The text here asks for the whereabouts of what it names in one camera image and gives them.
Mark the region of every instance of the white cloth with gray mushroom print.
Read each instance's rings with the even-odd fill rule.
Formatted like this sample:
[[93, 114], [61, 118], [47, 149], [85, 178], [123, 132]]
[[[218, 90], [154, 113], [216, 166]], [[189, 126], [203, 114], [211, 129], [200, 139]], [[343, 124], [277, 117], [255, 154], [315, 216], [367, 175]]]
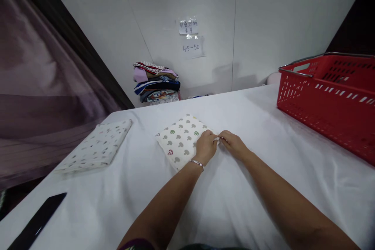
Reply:
[[156, 134], [156, 139], [176, 171], [181, 170], [196, 154], [196, 141], [211, 130], [196, 117], [186, 114], [177, 122]]
[[97, 125], [55, 171], [69, 173], [108, 166], [131, 126], [131, 119]]

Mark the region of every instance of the metal handle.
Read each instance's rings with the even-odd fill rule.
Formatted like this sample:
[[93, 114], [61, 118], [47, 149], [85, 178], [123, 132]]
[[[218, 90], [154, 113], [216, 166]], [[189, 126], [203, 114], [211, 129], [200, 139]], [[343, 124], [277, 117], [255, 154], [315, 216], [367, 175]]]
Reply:
[[289, 66], [289, 65], [292, 65], [292, 64], [296, 64], [296, 63], [300, 63], [302, 61], [307, 61], [308, 59], [313, 59], [313, 58], [316, 58], [316, 57], [320, 57], [320, 56], [323, 56], [323, 55], [344, 55], [344, 56], [351, 56], [351, 57], [375, 57], [375, 55], [361, 55], [361, 54], [349, 54], [349, 53], [339, 53], [339, 52], [328, 52], [328, 53], [323, 53], [323, 54], [319, 54], [319, 55], [315, 55], [315, 56], [312, 56], [312, 57], [306, 57], [306, 58], [303, 58], [303, 59], [299, 59], [297, 61], [294, 61], [294, 62], [291, 62], [290, 64], [286, 64], [284, 66], [280, 66], [279, 67], [279, 70], [280, 71], [284, 71], [284, 72], [290, 72], [290, 73], [293, 73], [293, 74], [297, 74], [299, 76], [304, 76], [304, 77], [313, 77], [313, 75], [310, 75], [310, 74], [304, 74], [304, 73], [299, 73], [299, 72], [296, 72], [296, 71], [291, 71], [291, 70], [285, 70], [283, 69], [283, 67], [285, 66]]

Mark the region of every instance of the white tablecloth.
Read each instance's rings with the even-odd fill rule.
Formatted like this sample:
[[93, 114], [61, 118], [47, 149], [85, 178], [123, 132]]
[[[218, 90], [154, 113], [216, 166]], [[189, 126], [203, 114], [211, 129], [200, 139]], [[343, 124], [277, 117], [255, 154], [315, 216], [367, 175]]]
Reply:
[[[375, 168], [276, 108], [270, 85], [115, 112], [134, 124], [112, 164], [76, 175], [51, 173], [0, 222], [7, 249], [50, 196], [67, 196], [31, 249], [116, 249], [153, 196], [174, 175], [154, 135], [186, 113], [216, 132], [239, 135], [261, 159], [362, 249], [375, 234]], [[241, 163], [224, 148], [198, 180], [170, 244], [288, 248]]]

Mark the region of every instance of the folded cloth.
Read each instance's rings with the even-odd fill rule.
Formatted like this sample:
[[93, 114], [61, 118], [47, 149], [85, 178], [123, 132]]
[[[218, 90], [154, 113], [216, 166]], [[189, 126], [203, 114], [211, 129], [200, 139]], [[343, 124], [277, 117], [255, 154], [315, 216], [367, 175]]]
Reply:
[[134, 68], [133, 79], [138, 83], [147, 81], [148, 77], [146, 75], [146, 71], [142, 68]]
[[144, 90], [151, 90], [151, 89], [154, 89], [154, 90], [162, 90], [162, 89], [168, 89], [168, 90], [175, 90], [176, 92], [178, 92], [180, 90], [180, 82], [176, 81], [176, 82], [172, 82], [172, 81], [164, 81], [164, 82], [161, 82], [161, 83], [156, 83], [156, 84], [153, 84], [153, 85], [148, 85], [144, 88]]
[[148, 82], [143, 82], [143, 83], [138, 83], [138, 85], [134, 88], [134, 93], [139, 95], [142, 93], [144, 90], [161, 90], [161, 89], [170, 89], [170, 90], [175, 90], [179, 91], [180, 89], [180, 82], [178, 81], [148, 81]]
[[145, 71], [150, 72], [152, 74], [158, 74], [163, 69], [165, 69], [164, 66], [157, 66], [157, 65], [152, 64], [150, 62], [136, 62], [133, 65], [136, 66], [136, 67], [139, 67], [141, 69], [144, 69]]
[[97, 125], [55, 171], [68, 173], [108, 166], [131, 126], [132, 120]]
[[154, 75], [154, 74], [151, 74], [150, 72], [146, 72], [146, 76], [148, 79], [150, 78], [155, 78], [155, 77], [158, 77], [160, 75], [165, 75], [165, 76], [168, 76], [170, 79], [176, 79], [178, 76], [174, 76], [173, 74], [171, 73], [167, 73], [167, 72], [159, 72], [158, 74]]
[[165, 69], [163, 69], [162, 72], [164, 72], [164, 73], [170, 73], [170, 74], [172, 74], [172, 75], [178, 77], [178, 75], [177, 75], [173, 70], [171, 70], [171, 69], [169, 69], [169, 68], [165, 68]]
[[147, 81], [147, 82], [138, 83], [137, 86], [135, 86], [134, 88], [134, 93], [139, 95], [148, 85], [153, 85], [153, 84], [161, 83], [161, 82], [164, 82], [164, 80], [160, 79], [160, 80], [155, 80], [155, 81]]
[[150, 105], [158, 105], [158, 104], [166, 104], [170, 102], [178, 102], [179, 100], [180, 100], [179, 95], [176, 92], [176, 94], [173, 94], [169, 98], [154, 99], [154, 100], [147, 100], [147, 101], [150, 103]]
[[170, 78], [169, 76], [165, 76], [165, 75], [160, 75], [158, 77], [149, 78], [148, 80], [149, 81], [159, 81], [159, 80], [163, 80], [163, 81], [178, 81], [177, 78], [173, 79], [173, 78]]
[[172, 167], [179, 171], [195, 156], [196, 141], [208, 129], [196, 117], [186, 114], [155, 137]]
[[155, 99], [163, 100], [171, 98], [173, 95], [177, 95], [177, 92], [174, 90], [160, 90], [160, 91], [154, 91], [151, 93], [151, 95], [148, 95], [147, 101], [151, 102]]
[[152, 93], [156, 92], [155, 90], [153, 91], [143, 91], [142, 93], [140, 93], [139, 95], [139, 100], [141, 102], [147, 102], [147, 98], [148, 96], [150, 96]]

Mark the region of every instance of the stack of folded clothes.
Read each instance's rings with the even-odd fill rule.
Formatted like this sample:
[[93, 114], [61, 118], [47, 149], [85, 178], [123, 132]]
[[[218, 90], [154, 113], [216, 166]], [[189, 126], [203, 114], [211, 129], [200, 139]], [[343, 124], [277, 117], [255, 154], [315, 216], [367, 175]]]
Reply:
[[134, 81], [138, 82], [134, 92], [141, 102], [155, 105], [179, 100], [179, 76], [173, 70], [149, 62], [133, 65]]

